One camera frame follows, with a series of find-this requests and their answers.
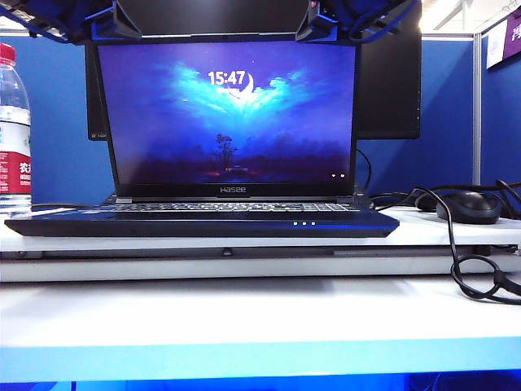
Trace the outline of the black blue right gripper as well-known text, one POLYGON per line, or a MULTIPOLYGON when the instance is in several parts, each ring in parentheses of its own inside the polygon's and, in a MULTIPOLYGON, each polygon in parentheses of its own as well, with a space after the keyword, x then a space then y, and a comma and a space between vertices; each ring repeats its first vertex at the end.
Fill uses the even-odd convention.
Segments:
POLYGON ((366 1, 309 1, 306 14, 296 31, 295 40, 359 42, 363 35, 354 27, 365 13, 366 1), (326 31, 322 26, 320 6, 322 16, 330 20, 326 31))

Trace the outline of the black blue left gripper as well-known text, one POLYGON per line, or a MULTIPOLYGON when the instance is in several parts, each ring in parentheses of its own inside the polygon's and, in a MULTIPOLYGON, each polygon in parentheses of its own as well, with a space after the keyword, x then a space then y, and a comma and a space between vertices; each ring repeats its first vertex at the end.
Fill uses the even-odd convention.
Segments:
POLYGON ((55 1, 53 39, 60 43, 84 43, 91 39, 91 27, 101 19, 112 17, 114 34, 140 39, 142 32, 131 20, 120 1, 55 1))

